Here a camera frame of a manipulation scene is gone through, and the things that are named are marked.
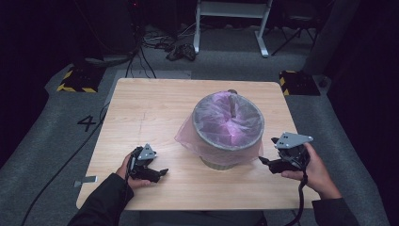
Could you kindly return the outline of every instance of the dark background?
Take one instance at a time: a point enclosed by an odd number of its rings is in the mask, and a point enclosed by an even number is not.
[[[104,17],[96,14],[112,13],[102,11],[110,2],[116,4],[114,10],[128,4],[126,13],[120,13],[117,26],[109,26],[115,22],[107,24]],[[156,6],[155,0],[149,2]],[[174,21],[194,23],[196,1],[165,2],[170,2],[168,6],[171,7],[166,16],[175,8],[176,12],[171,13],[175,15]],[[154,17],[157,14],[152,12],[159,8],[145,5],[142,5],[143,11],[135,14],[144,13],[144,21],[132,17],[131,3],[79,1],[80,9],[90,16],[102,40],[119,53],[128,52],[137,43],[115,41],[115,36],[105,34],[121,32],[127,40],[132,40],[136,28],[131,27],[131,22],[141,25],[159,21]],[[398,115],[395,91],[399,89],[396,56],[399,51],[398,10],[397,1],[361,1],[325,71],[333,82],[328,92],[331,104],[375,180],[392,225],[399,224],[394,213],[399,202],[395,192],[398,185],[398,152],[395,147],[398,135],[398,120],[395,118]],[[238,25],[251,23],[238,19],[230,22]],[[44,86],[51,76],[70,63],[86,67],[84,57],[102,59],[104,54],[112,53],[98,42],[73,1],[1,1],[0,32],[0,166],[3,166],[44,108],[48,99]]]

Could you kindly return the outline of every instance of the person's right hand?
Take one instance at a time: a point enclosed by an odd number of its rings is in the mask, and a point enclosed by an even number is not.
[[[315,190],[322,200],[341,198],[341,192],[329,177],[323,160],[310,143],[305,143],[304,146],[311,157],[311,161],[306,167],[306,173],[308,174],[307,186]],[[300,181],[303,178],[303,172],[286,170],[281,173],[281,176]]]

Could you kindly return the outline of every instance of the hand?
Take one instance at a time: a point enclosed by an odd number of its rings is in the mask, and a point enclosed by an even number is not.
[[[323,160],[310,143],[305,143],[304,146],[311,157],[311,161],[306,167],[306,173],[308,174],[307,186],[319,193],[322,200],[342,198],[340,191],[329,177]],[[281,173],[281,176],[300,181],[303,178],[303,172],[286,170]]]
[[[129,158],[130,158],[130,154],[128,154],[124,158],[122,165],[118,168],[118,170],[116,172],[117,175],[120,176],[123,180],[125,179],[125,174],[126,174],[126,169],[127,169],[127,164],[129,162]],[[150,185],[151,181],[148,181],[148,180],[133,180],[132,177],[129,176],[128,184],[129,184],[129,187],[132,190],[135,190],[137,188]]]

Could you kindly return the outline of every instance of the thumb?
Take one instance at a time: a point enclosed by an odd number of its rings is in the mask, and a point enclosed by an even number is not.
[[[129,186],[132,189],[149,186],[150,184],[151,182],[149,180],[133,180],[132,178],[129,178]]]
[[[300,181],[303,178],[303,172],[286,170],[281,173],[281,176]]]

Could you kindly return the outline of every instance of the number 4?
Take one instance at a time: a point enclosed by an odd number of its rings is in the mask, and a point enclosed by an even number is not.
[[[91,122],[92,120],[93,120],[93,117],[89,115],[89,116],[85,117],[84,119],[80,120],[78,122],[78,124],[84,124],[86,126],[85,132],[87,132],[90,125],[96,124],[96,122]]]

